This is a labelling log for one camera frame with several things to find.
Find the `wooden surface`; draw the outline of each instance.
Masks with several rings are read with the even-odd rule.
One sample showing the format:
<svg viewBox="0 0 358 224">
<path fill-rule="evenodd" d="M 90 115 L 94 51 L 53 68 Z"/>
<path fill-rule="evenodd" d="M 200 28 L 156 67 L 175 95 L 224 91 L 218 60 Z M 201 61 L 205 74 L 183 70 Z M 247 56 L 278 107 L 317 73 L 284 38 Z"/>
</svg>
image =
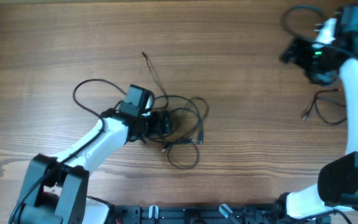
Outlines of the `wooden surface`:
<svg viewBox="0 0 358 224">
<path fill-rule="evenodd" d="M 209 102 L 200 163 L 177 170 L 160 146 L 129 143 L 94 173 L 89 195 L 117 205 L 242 204 L 271 202 L 315 183 L 319 170 L 344 154 L 347 129 L 325 125 L 314 112 L 303 121 L 321 87 L 278 61 L 291 39 L 278 18 L 306 2 L 0 6 L 0 223 L 17 200 L 29 160 L 66 149 L 95 124 L 71 98 L 77 83 L 105 78 L 160 94 L 141 51 L 169 94 Z M 339 1 L 313 4 L 333 12 Z M 316 20 L 303 15 L 295 27 L 310 34 Z M 95 83 L 79 99 L 102 112 L 122 96 Z M 345 116 L 332 106 L 322 110 Z M 351 219 L 358 223 L 358 213 Z"/>
</svg>

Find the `cable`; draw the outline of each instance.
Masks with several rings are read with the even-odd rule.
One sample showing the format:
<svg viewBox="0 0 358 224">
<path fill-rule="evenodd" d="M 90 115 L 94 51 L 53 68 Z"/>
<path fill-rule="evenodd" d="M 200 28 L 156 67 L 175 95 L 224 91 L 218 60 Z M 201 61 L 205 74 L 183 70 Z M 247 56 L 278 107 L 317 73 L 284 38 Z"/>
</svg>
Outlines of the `cable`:
<svg viewBox="0 0 358 224">
<path fill-rule="evenodd" d="M 202 142 L 203 142 L 203 135 L 204 135 L 203 120 L 206 119 L 208 116 L 209 105 L 206 100 L 204 100 L 200 97 L 193 97 L 193 98 L 189 99 L 189 98 L 186 98 L 186 97 L 180 96 L 180 95 L 168 95 L 165 88 L 163 87 L 162 82 L 158 76 L 158 73 L 155 71 L 154 66 L 153 66 L 152 62 L 150 61 L 149 57 L 144 52 L 142 52 L 142 55 L 145 58 L 147 68 L 149 69 L 149 72 L 153 78 L 153 81 L 155 82 L 155 84 L 160 88 L 161 92 L 163 93 L 163 96 L 158 96 L 158 97 L 154 98 L 153 103 L 161 98 L 165 98 L 165 100 L 166 100 L 166 103 L 164 106 L 159 107 L 159 108 L 153 108 L 153 110 L 168 111 L 168 114 L 170 117 L 172 117 L 173 114 L 176 113 L 177 111 L 182 111 L 180 118 L 179 118 L 179 123 L 177 124 L 175 129 L 170 134 L 162 134 L 162 130 L 160 128 L 158 128 L 158 130 L 157 130 L 158 136 L 157 137 L 146 136 L 146 138 L 149 139 L 150 141 L 157 142 L 164 146 L 164 150 L 162 152 L 165 152 L 165 151 L 167 152 L 168 162 L 171 163 L 172 166 L 176 167 L 177 169 L 192 169 L 195 166 L 197 166 L 197 163 L 200 160 L 200 150 L 198 149 L 197 144 L 202 144 Z M 169 111 L 168 105 L 169 105 L 169 99 L 171 99 L 171 98 L 185 100 L 186 105 L 184 107 L 175 108 L 175 109 Z M 195 104 L 195 101 L 198 101 L 198 100 L 202 101 L 206 105 L 206 111 L 205 111 L 204 115 L 202 115 L 202 117 L 200 115 L 200 111 L 199 111 L 198 107 Z M 182 124 L 182 121 L 186 119 L 186 116 L 188 113 L 191 113 L 194 116 L 196 116 L 197 124 L 194 125 L 187 132 L 182 134 L 181 136 L 175 138 L 174 140 L 167 141 L 166 138 L 172 136 L 179 130 L 179 128 Z M 196 143 L 194 143 L 194 140 L 191 138 L 191 136 L 194 135 L 194 133 L 197 130 L 199 130 L 199 133 L 198 133 L 198 139 L 197 139 L 197 144 L 196 144 Z M 194 149 L 196 151 L 196 159 L 195 159 L 194 164 L 192 164 L 190 166 L 179 166 L 172 162 L 172 160 L 170 158 L 170 153 L 172 152 L 172 148 L 175 145 L 179 145 L 179 144 L 191 144 L 194 147 Z"/>
<path fill-rule="evenodd" d="M 294 220 L 294 222 L 292 224 L 304 223 L 304 222 L 307 222 L 308 220 L 310 220 L 312 218 L 321 218 L 321 217 L 325 217 L 325 216 L 328 216 L 328 215 L 331 215 L 331 214 L 336 215 L 337 213 L 342 215 L 343 219 L 345 219 L 347 224 L 352 224 L 351 220 L 345 215 L 345 213 L 343 213 L 342 211 L 337 210 L 337 209 L 332 209 L 331 211 L 324 212 L 324 213 L 321 213 L 319 215 L 311 215 L 311 216 L 306 217 L 306 218 Z"/>
<path fill-rule="evenodd" d="M 87 108 L 86 106 L 82 105 L 75 96 L 75 93 L 77 92 L 77 89 L 82 86 L 85 83 L 88 82 L 105 82 L 108 83 L 114 87 L 116 87 L 121 93 L 123 93 L 124 95 L 126 95 L 126 92 L 124 92 L 121 88 L 119 88 L 116 84 L 109 82 L 107 80 L 103 80 L 103 79 L 98 79 L 98 78 L 94 78 L 94 79 L 89 79 L 89 80 L 85 80 L 82 81 L 81 83 L 79 83 L 73 90 L 73 100 L 74 102 L 80 106 L 81 108 L 83 108 L 84 110 L 92 113 L 93 115 L 97 116 L 101 122 L 102 122 L 102 128 L 99 130 L 99 132 L 91 139 L 89 140 L 87 143 L 85 143 L 83 146 L 81 146 L 79 149 L 77 149 L 75 152 L 73 152 L 72 154 L 70 154 L 66 159 L 58 162 L 53 168 L 51 168 L 50 170 L 48 170 L 43 176 L 41 176 L 29 189 L 28 191 L 23 195 L 23 197 L 21 197 L 19 199 L 19 201 L 16 203 L 16 206 L 14 207 L 11 216 L 9 217 L 9 221 L 8 224 L 13 223 L 13 220 L 15 219 L 16 213 L 19 211 L 19 209 L 23 206 L 25 200 L 29 197 L 29 195 L 38 187 L 38 185 L 40 185 L 43 181 L 47 180 L 50 176 L 52 176 L 53 174 L 55 174 L 56 171 L 58 171 L 60 168 L 62 168 L 64 166 L 64 164 L 66 162 L 68 162 L 69 160 L 71 160 L 72 158 L 76 157 L 82 150 L 84 150 L 86 147 L 88 147 L 90 144 L 92 144 L 92 142 L 94 142 L 103 132 L 104 132 L 104 128 L 106 127 L 106 122 L 105 120 L 99 115 L 97 114 L 97 112 Z"/>
<path fill-rule="evenodd" d="M 305 37 L 303 35 L 300 35 L 298 33 L 296 33 L 295 31 L 293 31 L 289 25 L 288 25 L 288 16 L 291 14 L 291 12 L 295 11 L 295 10 L 298 10 L 298 9 L 307 9 L 307 10 L 311 10 L 315 13 L 317 13 L 320 18 L 323 20 L 323 21 L 326 21 L 327 20 L 327 16 L 318 8 L 316 7 L 313 7 L 313 6 L 307 6 L 307 5 L 300 5 L 300 6 L 293 6 L 291 8 L 289 8 L 287 11 L 285 11 L 281 17 L 281 27 L 283 28 L 283 30 L 285 30 L 287 33 L 289 33 L 290 35 L 294 36 L 294 37 L 299 37 L 303 40 L 306 40 L 312 44 L 319 44 L 319 45 L 322 45 L 324 47 L 327 47 L 327 48 L 330 48 L 330 49 L 333 49 L 333 50 L 336 50 L 338 52 L 341 52 L 341 53 L 344 53 L 346 54 L 347 56 L 351 57 L 351 58 L 354 58 L 356 60 L 358 60 L 358 56 L 348 50 L 345 50 L 345 49 L 342 49 L 340 47 L 336 47 L 336 46 L 333 46 L 331 44 L 325 44 L 325 43 L 322 43 L 322 42 L 319 42 L 319 41 L 315 41 L 313 40 L 312 38 L 310 37 Z"/>
<path fill-rule="evenodd" d="M 316 110 L 316 112 L 317 112 L 317 115 L 319 116 L 319 118 L 320 118 L 321 120 L 324 121 L 324 123 L 329 124 L 329 125 L 339 125 L 339 124 L 345 122 L 345 121 L 347 120 L 347 118 L 344 118 L 344 119 L 339 120 L 339 121 L 336 121 L 336 122 L 327 121 L 327 120 L 323 117 L 323 115 L 321 115 L 321 113 L 320 113 L 320 111 L 319 111 L 319 109 L 318 109 L 318 107 L 317 107 L 317 101 L 318 101 L 318 100 L 323 100 L 323 101 L 327 101 L 327 102 L 332 103 L 332 104 L 334 104 L 334 105 L 337 105 L 337 106 L 340 106 L 340 107 L 345 108 L 346 105 L 344 105 L 344 104 L 342 104 L 342 103 L 338 103 L 338 102 L 336 102 L 336 101 L 334 101 L 334 100 L 332 100 L 332 99 L 330 99 L 330 98 L 326 98 L 326 97 L 323 97 L 323 96 L 318 96 L 320 93 L 329 93 L 329 92 L 336 92 L 336 93 L 337 93 L 338 91 L 339 91 L 338 89 L 317 91 L 316 94 L 314 94 L 313 101 L 312 101 L 312 103 L 310 104 L 309 109 L 306 111 L 305 116 L 303 117 L 303 119 L 307 119 L 307 118 L 308 118 L 308 116 L 310 115 L 311 109 L 313 109 L 313 106 L 314 106 L 314 108 L 315 108 L 315 110 Z"/>
</svg>

